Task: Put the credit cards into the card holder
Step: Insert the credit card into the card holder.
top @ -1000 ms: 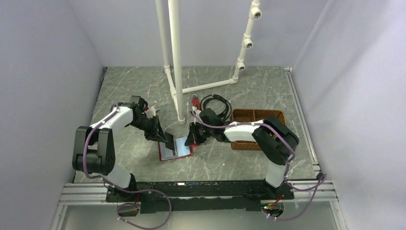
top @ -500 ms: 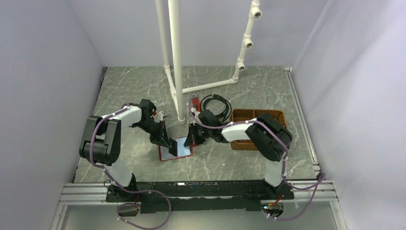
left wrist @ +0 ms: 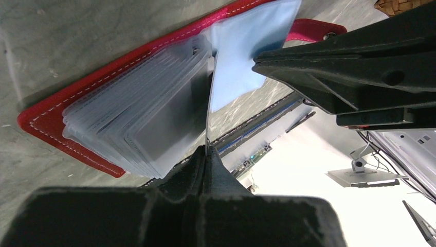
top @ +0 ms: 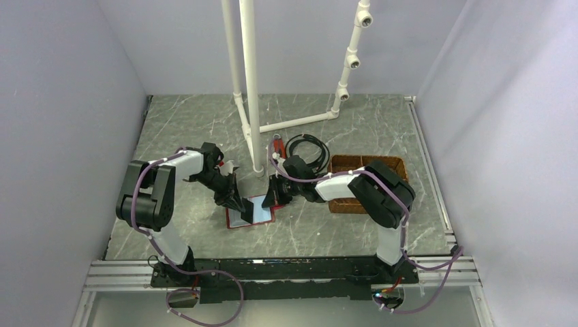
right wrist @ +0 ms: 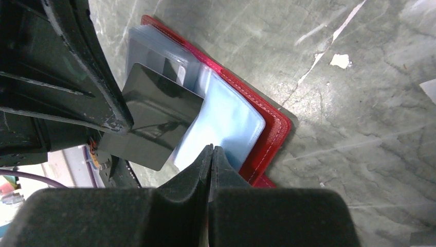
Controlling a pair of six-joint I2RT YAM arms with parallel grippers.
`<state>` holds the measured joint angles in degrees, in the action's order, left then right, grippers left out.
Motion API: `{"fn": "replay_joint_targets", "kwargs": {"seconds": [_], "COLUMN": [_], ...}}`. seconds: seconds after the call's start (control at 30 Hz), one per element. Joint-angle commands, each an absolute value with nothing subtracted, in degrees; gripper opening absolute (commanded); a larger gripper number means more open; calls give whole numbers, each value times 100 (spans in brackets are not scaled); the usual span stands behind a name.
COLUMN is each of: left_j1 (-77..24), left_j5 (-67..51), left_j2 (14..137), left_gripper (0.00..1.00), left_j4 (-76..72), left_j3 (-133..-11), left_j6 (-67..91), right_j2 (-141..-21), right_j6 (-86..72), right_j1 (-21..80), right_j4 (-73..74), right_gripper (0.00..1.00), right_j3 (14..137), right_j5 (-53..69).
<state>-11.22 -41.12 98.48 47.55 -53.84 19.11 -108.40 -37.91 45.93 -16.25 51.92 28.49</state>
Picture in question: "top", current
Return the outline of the red card holder wallet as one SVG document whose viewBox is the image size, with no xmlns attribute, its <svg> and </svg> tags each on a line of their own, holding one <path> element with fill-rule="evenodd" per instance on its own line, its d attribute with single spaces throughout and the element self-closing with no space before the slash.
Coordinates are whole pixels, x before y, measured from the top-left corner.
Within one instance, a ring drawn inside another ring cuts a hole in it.
<svg viewBox="0 0 578 327">
<path fill-rule="evenodd" d="M 263 207 L 266 196 L 253 196 L 247 199 L 252 204 L 252 211 L 241 213 L 232 209 L 226 209 L 226 227 L 228 229 L 252 227 L 272 223 L 275 221 L 275 211 L 284 207 L 283 204 L 274 204 Z"/>
</svg>

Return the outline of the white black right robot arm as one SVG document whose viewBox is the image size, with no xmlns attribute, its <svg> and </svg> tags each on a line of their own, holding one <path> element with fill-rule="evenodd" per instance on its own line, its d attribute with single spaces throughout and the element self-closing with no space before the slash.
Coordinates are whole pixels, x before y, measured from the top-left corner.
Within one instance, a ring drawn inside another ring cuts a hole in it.
<svg viewBox="0 0 578 327">
<path fill-rule="evenodd" d="M 295 196 L 313 203 L 355 198 L 378 225 L 377 277 L 391 283 L 401 275 L 404 232 L 415 191 L 383 161 L 323 175 L 316 174 L 298 155 L 273 166 L 276 173 L 269 177 L 263 208 L 287 205 Z"/>
</svg>

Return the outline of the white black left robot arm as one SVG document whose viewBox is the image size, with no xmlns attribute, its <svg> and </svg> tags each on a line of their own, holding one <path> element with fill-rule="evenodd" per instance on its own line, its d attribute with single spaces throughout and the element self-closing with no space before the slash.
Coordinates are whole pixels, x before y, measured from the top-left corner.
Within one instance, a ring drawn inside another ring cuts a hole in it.
<svg viewBox="0 0 578 327">
<path fill-rule="evenodd" d="M 224 154 L 213 143 L 185 147 L 155 161 L 129 163 L 116 204 L 116 216 L 144 235 L 158 258 L 170 266 L 169 277 L 180 286 L 196 276 L 194 254 L 171 222 L 178 181 L 200 183 L 214 193 L 216 205 L 252 223 L 255 204 L 241 197 L 233 169 L 224 170 Z"/>
</svg>

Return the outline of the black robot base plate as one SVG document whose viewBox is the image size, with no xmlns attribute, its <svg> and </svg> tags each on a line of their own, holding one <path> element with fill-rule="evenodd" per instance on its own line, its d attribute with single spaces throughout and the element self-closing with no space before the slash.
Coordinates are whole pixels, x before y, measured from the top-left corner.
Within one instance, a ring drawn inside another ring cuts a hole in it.
<svg viewBox="0 0 578 327">
<path fill-rule="evenodd" d="M 416 269 L 389 266 L 376 255 L 308 258 L 197 259 L 196 275 L 161 262 L 152 266 L 154 288 L 194 288 L 202 304 L 238 300 L 349 298 L 369 300 L 379 287 L 416 284 Z"/>
</svg>

